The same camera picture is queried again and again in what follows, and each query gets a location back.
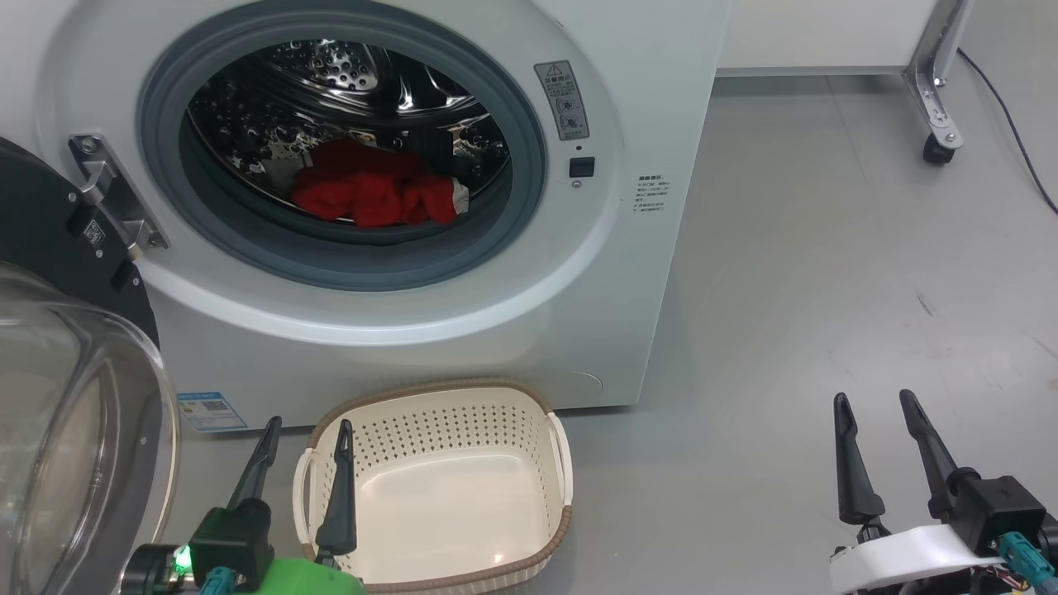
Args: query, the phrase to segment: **laundry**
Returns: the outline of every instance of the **laundry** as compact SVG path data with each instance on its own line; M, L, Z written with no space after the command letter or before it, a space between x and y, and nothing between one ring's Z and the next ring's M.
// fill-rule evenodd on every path
M315 147L309 158L310 166L294 176L290 198L321 219L348 217L362 228L448 224L470 208L470 191L455 178L431 174L416 152L340 139Z

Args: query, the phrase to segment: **caster wheel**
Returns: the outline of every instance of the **caster wheel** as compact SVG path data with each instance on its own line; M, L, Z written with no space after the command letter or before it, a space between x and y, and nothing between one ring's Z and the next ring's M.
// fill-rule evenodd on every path
M936 141L936 137L933 134L930 134L926 139L926 146L923 147L923 159L926 160L926 163L944 165L945 163L951 163L951 158L954 156L955 149L943 146Z

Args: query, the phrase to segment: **basket handle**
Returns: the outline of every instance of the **basket handle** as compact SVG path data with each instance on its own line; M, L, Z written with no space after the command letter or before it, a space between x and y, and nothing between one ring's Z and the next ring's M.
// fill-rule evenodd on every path
M315 548L315 540L309 535L309 521L305 518L305 482L311 480L308 475L313 452L315 451L307 448L297 459L297 467L294 468L294 491L290 495L294 502L294 530L297 531L297 541Z
M566 438L566 430L562 427L562 421L553 412L547 414L547 420L551 422L551 432L559 443L558 461L559 477L562 484L559 490L562 492L563 504L569 506L573 503L573 458L569 453L569 440Z

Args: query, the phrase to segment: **metal table leg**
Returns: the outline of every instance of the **metal table leg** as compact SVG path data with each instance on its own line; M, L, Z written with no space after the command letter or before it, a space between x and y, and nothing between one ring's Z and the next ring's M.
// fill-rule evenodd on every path
M911 64L904 71L904 80L931 129L923 147L923 159L930 163L950 162L955 149L963 146L963 136L944 109L937 87L945 83L972 3L973 0L937 0Z

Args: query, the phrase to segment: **warning sticker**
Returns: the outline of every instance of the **warning sticker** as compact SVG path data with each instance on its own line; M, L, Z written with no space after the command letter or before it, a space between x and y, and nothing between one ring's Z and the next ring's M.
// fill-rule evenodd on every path
M199 432L226 432L247 427L220 393L180 393L177 401L180 414Z
M664 211L670 185L669 177L662 174L637 177L636 197L632 201L632 212L658 213Z
M571 141L588 138L588 119L584 114L584 103L581 101L581 89L577 86L573 69L567 60L544 62L533 67L540 84L544 86L551 113L554 114L554 125L559 129L559 139Z

